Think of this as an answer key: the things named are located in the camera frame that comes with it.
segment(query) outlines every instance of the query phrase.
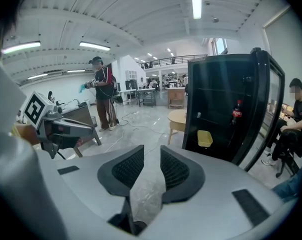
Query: balcony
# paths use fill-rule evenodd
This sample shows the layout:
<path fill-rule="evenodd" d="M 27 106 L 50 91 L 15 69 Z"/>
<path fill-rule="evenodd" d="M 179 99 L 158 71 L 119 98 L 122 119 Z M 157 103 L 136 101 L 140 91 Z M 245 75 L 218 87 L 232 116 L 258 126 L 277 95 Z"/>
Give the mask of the balcony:
<path fill-rule="evenodd" d="M 207 57 L 207 54 L 200 54 L 200 55 L 187 55 L 187 56 L 178 56 L 178 57 L 170 57 L 170 58 L 163 58 L 163 59 L 156 59 L 152 61 L 148 61 L 145 63 L 138 63 L 141 67 L 146 71 L 150 72 L 154 69 L 164 70 L 166 69 L 174 69 L 174 68 L 187 68 L 188 61 L 198 58 Z"/>

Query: round wooden table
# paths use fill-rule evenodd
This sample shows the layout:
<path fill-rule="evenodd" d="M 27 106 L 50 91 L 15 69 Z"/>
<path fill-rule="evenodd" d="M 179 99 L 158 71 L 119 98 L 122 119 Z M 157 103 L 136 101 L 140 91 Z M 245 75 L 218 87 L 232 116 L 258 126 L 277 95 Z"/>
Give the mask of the round wooden table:
<path fill-rule="evenodd" d="M 170 120 L 170 134 L 169 134 L 169 140 L 167 144 L 170 144 L 171 136 L 173 130 L 184 132 L 186 128 L 186 117 L 187 117 L 187 110 L 186 109 L 177 109 L 171 111 L 167 118 Z"/>

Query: white wall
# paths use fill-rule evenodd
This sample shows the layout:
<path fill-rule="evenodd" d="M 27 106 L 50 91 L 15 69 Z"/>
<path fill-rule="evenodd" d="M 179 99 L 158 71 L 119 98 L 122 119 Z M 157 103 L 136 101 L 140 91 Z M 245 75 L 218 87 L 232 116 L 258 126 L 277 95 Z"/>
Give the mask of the white wall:
<path fill-rule="evenodd" d="M 227 47 L 227 54 L 245 53 L 242 50 L 241 43 L 239 40 L 226 39 L 225 41 L 226 41 L 226 47 Z"/>
<path fill-rule="evenodd" d="M 67 103 L 73 99 L 78 99 L 80 103 L 89 99 L 90 103 L 94 103 L 96 100 L 95 89 L 85 89 L 82 93 L 79 93 L 80 85 L 92 80 L 93 78 L 95 78 L 94 73 L 88 73 L 86 75 L 66 76 L 64 78 L 47 80 L 38 83 L 36 82 L 31 85 L 22 86 L 20 89 L 25 93 L 26 100 L 21 107 L 21 111 L 23 111 L 25 108 L 26 103 L 33 91 L 39 92 L 46 97 L 48 96 L 48 92 L 52 91 L 55 101 L 60 101 L 60 103 Z"/>
<path fill-rule="evenodd" d="M 272 57 L 285 72 L 285 92 L 283 101 L 294 105 L 289 84 L 293 78 L 302 81 L 302 24 L 289 9 L 266 29 Z"/>
<path fill-rule="evenodd" d="M 287 5 L 286 0 L 262 0 L 238 31 L 239 44 L 231 45 L 230 53 L 250 53 L 255 47 L 268 51 L 264 42 L 263 26 Z"/>
<path fill-rule="evenodd" d="M 133 59 L 130 55 L 121 57 L 120 59 L 112 62 L 112 72 L 116 81 L 120 83 L 121 91 L 126 90 L 126 71 L 136 71 L 137 74 L 137 84 L 138 86 L 143 85 L 143 83 L 147 83 L 147 76 L 144 69 L 140 67 L 140 65 Z"/>
<path fill-rule="evenodd" d="M 169 46 L 175 47 L 176 56 L 187 56 L 187 55 L 205 55 L 208 54 L 206 46 L 201 46 L 202 42 L 195 39 L 186 39 L 178 41 L 178 45 L 168 44 Z"/>

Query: window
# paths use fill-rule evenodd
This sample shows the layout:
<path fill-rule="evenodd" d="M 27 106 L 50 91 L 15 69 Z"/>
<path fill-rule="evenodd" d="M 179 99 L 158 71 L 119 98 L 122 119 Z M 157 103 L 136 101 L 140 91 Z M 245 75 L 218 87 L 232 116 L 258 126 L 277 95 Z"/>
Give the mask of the window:
<path fill-rule="evenodd" d="M 227 54 L 227 42 L 225 38 L 213 38 L 212 42 L 213 55 Z"/>

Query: railing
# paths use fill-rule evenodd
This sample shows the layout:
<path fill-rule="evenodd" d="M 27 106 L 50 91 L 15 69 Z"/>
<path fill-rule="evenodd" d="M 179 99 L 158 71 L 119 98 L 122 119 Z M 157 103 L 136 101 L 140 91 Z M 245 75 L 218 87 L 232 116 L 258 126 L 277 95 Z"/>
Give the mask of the railing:
<path fill-rule="evenodd" d="M 161 66 L 188 63 L 188 61 L 190 60 L 203 58 L 207 56 L 208 56 L 207 54 L 178 56 L 178 57 L 156 59 L 156 60 L 148 61 L 145 63 L 138 63 L 138 64 L 140 64 L 143 69 L 149 69 L 149 68 L 155 68 Z"/>

